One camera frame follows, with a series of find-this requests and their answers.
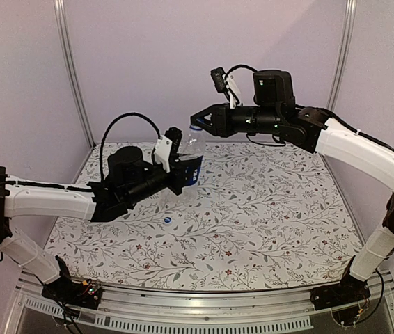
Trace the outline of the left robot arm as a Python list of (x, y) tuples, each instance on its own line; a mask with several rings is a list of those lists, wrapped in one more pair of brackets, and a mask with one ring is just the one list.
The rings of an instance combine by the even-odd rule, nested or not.
[(80, 186), (23, 180), (7, 175), (0, 166), (0, 251), (49, 285), (60, 300), (73, 301), (78, 289), (65, 262), (12, 228), (10, 220), (16, 216), (61, 216), (112, 222), (163, 189), (180, 195), (197, 176), (203, 159), (160, 147), (152, 157), (149, 163), (140, 148), (123, 147), (108, 157), (108, 175), (102, 181)]

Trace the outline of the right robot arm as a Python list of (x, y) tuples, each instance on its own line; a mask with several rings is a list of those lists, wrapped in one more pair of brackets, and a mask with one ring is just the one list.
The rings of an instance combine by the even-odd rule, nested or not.
[(191, 116), (191, 123), (209, 134), (228, 138), (237, 133), (270, 134), (310, 153), (342, 161), (387, 186), (392, 196), (382, 226), (348, 264), (334, 289), (339, 303), (349, 303), (361, 292), (375, 269), (394, 251), (394, 148), (354, 129), (332, 111), (299, 106), (292, 77), (282, 70), (253, 71), (254, 104), (244, 106), (229, 72), (211, 71), (218, 93), (227, 104), (213, 104)]

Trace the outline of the blue Pepsi bottle cap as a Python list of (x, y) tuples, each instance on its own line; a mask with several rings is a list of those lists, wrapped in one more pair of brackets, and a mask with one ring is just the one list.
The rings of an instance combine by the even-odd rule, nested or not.
[(195, 118), (191, 121), (191, 126), (199, 129), (205, 129), (206, 123), (201, 118)]

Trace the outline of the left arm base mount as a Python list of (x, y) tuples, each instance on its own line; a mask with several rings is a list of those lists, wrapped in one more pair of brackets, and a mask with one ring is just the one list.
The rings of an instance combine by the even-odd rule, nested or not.
[(67, 264), (59, 256), (55, 259), (60, 266), (60, 277), (43, 285), (42, 296), (59, 303), (97, 310), (102, 298), (102, 285), (90, 278), (74, 282)]

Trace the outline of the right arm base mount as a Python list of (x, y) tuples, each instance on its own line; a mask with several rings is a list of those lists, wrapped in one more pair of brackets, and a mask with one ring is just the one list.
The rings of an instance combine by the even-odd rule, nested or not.
[(316, 310), (355, 303), (369, 297), (370, 290), (367, 281), (352, 277), (349, 269), (344, 272), (338, 283), (322, 285), (310, 291), (310, 302)]

